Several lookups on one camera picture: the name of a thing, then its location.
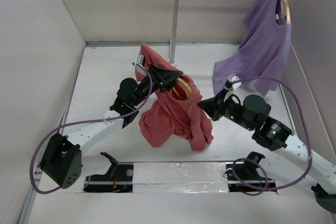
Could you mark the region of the red t-shirt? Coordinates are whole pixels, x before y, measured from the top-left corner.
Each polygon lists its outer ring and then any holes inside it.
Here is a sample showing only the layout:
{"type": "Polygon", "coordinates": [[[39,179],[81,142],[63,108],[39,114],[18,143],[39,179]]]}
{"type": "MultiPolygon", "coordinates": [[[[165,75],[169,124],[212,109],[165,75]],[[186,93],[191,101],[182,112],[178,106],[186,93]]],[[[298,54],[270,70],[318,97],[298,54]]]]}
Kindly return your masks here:
{"type": "Polygon", "coordinates": [[[155,91],[157,100],[141,114],[140,131],[153,147],[162,146],[176,135],[188,140],[192,150],[203,151],[213,140],[212,122],[197,106],[202,95],[194,81],[186,74],[181,79],[191,87],[193,94],[187,98],[178,85],[168,92],[155,91]]]}

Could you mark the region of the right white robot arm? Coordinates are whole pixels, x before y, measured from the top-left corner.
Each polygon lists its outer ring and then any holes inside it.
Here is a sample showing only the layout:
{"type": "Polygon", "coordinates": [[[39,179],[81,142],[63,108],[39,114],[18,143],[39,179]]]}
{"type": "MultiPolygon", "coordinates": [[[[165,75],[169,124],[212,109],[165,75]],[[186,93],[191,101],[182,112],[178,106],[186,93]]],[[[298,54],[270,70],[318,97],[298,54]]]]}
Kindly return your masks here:
{"type": "Polygon", "coordinates": [[[248,131],[260,146],[292,162],[303,171],[296,180],[283,172],[277,173],[284,185],[275,190],[295,185],[305,185],[313,194],[317,204],[330,213],[335,213],[335,165],[314,152],[309,142],[303,143],[297,135],[280,121],[270,117],[271,106],[258,95],[249,95],[243,102],[233,101],[234,95],[219,95],[203,100],[197,105],[213,121],[225,117],[248,131]]]}

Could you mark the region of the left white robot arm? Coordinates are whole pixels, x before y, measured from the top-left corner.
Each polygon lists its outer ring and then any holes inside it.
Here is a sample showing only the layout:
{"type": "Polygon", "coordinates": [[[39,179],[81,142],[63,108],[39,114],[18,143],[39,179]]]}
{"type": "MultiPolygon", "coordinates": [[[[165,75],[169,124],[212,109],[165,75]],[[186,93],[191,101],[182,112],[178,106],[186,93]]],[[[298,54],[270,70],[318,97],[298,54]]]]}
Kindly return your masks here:
{"type": "Polygon", "coordinates": [[[152,93],[171,90],[183,74],[180,70],[161,69],[154,65],[144,68],[135,63],[134,66],[143,70],[144,79],[122,80],[114,104],[101,119],[82,121],[84,127],[68,135],[61,135],[54,129],[44,138],[48,144],[39,168],[58,188],[67,189],[80,177],[84,153],[132,123],[152,93]]]}

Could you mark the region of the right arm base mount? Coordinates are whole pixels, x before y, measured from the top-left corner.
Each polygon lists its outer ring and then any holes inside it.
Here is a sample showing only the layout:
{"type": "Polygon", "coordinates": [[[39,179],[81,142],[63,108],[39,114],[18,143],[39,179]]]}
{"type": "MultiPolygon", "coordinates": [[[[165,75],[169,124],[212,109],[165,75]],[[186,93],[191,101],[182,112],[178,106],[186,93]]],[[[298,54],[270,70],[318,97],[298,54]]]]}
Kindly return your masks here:
{"type": "Polygon", "coordinates": [[[237,161],[227,162],[223,177],[228,181],[229,192],[240,192],[250,196],[261,194],[261,190],[250,188],[246,186],[246,184],[266,188],[265,192],[276,192],[275,181],[271,178],[265,178],[265,174],[257,165],[264,158],[265,156],[261,153],[250,152],[246,158],[239,158],[237,161]]]}

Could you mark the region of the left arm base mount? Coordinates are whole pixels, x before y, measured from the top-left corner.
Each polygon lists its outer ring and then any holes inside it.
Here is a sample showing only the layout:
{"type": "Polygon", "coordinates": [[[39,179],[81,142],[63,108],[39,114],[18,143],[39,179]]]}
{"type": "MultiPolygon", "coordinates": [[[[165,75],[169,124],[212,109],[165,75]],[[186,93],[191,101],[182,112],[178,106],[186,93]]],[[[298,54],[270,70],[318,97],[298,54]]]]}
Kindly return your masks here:
{"type": "Polygon", "coordinates": [[[103,174],[86,177],[83,190],[86,193],[132,193],[134,163],[118,162],[106,152],[100,155],[107,158],[110,166],[103,174]]]}

